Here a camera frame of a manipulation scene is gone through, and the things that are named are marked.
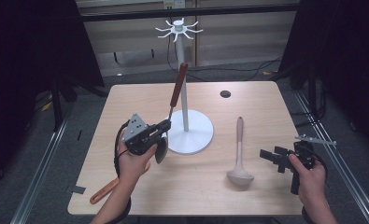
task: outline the ladle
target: ladle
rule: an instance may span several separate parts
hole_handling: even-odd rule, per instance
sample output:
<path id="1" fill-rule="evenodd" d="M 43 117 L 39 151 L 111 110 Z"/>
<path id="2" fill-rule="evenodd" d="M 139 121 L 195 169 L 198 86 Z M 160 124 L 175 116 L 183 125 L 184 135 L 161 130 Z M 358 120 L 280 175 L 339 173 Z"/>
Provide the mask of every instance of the ladle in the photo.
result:
<path id="1" fill-rule="evenodd" d="M 236 185 L 246 186 L 254 179 L 242 166 L 242 138 L 243 138 L 243 119 L 239 117 L 236 123 L 236 138 L 237 138 L 237 152 L 236 152 L 236 166 L 233 170 L 227 172 L 228 178 Z"/>

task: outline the gray carpet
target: gray carpet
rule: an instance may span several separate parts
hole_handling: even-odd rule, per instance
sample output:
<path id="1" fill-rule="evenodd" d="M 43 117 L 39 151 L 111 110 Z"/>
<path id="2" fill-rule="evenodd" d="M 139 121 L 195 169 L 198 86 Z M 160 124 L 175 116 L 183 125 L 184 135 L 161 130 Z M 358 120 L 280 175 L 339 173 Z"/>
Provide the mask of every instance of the gray carpet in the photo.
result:
<path id="1" fill-rule="evenodd" d="M 187 81 L 244 81 L 251 78 L 254 72 L 219 69 L 254 69 L 258 65 L 259 63 L 226 64 L 205 67 L 208 69 L 202 71 L 193 71 L 195 69 L 191 68 Z M 261 71 L 277 69 L 278 63 L 273 63 Z M 259 73 L 249 81 L 268 78 L 269 76 Z M 111 86 L 117 84 L 175 81 L 176 75 L 172 70 L 122 77 L 105 77 L 106 87 L 102 90 L 109 91 Z M 292 113 L 302 112 L 288 79 L 279 80 L 277 85 L 289 111 Z M 46 179 L 42 183 L 27 223 L 88 223 L 92 219 L 92 217 L 68 214 L 67 206 L 71 194 L 66 192 L 66 189 L 77 182 L 106 98 L 100 98 L 81 89 L 77 89 L 77 92 L 78 99 L 72 103 L 72 114 L 68 118 L 64 135 L 53 156 Z M 303 92 L 306 93 L 306 86 L 304 86 Z M 292 119 L 294 124 L 307 121 L 304 115 L 293 115 Z M 21 148 L 18 148 L 15 159 L 5 170 L 4 178 L 0 180 L 0 223 L 9 223 L 12 219 L 48 146 L 52 136 L 53 122 L 51 109 L 45 112 L 39 110 L 35 112 L 26 137 L 22 140 Z M 337 141 L 340 154 L 369 196 L 369 144 L 367 139 L 361 133 L 353 132 L 350 129 L 349 118 L 328 94 L 326 114 L 321 122 L 332 139 Z M 309 136 L 316 136 L 311 125 L 298 127 L 297 130 L 299 134 L 306 133 Z M 349 224 L 367 223 L 324 147 L 315 145 L 315 150 L 329 167 L 329 187 L 326 189 L 326 193 L 338 221 Z M 275 217 L 275 219 L 280 223 L 305 223 L 300 216 Z M 181 217 L 130 217 L 128 223 L 180 223 L 182 220 Z M 248 217 L 191 217 L 185 220 L 187 223 L 250 223 L 252 221 Z"/>

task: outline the table surface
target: table surface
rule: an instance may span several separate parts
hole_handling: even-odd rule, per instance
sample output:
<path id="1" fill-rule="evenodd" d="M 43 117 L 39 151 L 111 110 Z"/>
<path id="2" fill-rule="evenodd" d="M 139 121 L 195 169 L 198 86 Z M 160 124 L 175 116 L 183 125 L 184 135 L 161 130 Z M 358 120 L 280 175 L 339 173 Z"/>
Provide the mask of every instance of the table surface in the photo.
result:
<path id="1" fill-rule="evenodd" d="M 168 151 L 161 164 L 151 159 L 132 194 L 130 215 L 140 216 L 278 216 L 300 215 L 302 204 L 290 193 L 292 173 L 260 158 L 260 149 L 293 148 L 298 135 L 275 82 L 187 83 L 189 109 L 202 112 L 214 135 L 194 155 Z M 113 148 L 119 127 L 133 113 L 147 124 L 165 119 L 174 84 L 133 84 L 112 87 L 97 125 L 77 186 L 68 205 L 73 215 L 96 214 L 106 198 L 90 204 L 93 194 L 117 175 Z M 223 98 L 221 91 L 231 97 Z M 181 108 L 180 100 L 174 111 Z M 226 173 L 236 160 L 236 121 L 244 120 L 243 166 L 255 176 L 248 188 L 232 184 Z"/>

